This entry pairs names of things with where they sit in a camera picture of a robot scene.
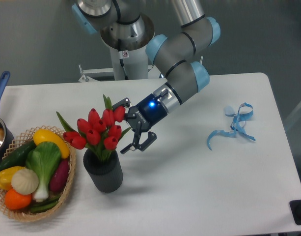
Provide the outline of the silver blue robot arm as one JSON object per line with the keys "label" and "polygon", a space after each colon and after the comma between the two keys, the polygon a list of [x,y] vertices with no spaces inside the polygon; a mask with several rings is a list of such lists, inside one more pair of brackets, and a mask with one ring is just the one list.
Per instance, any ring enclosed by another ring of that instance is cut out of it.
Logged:
{"label": "silver blue robot arm", "polygon": [[99,32],[109,47],[116,80],[146,79],[148,65],[156,66],[166,82],[132,106],[125,120],[134,132],[131,144],[122,152],[145,150],[155,140],[150,129],[178,106],[200,92],[210,81],[205,67],[189,58],[220,37],[218,22],[206,17],[197,0],[174,0],[172,6],[181,26],[173,38],[155,35],[151,19],[140,10],[138,0],[78,0],[72,11],[89,34]]}

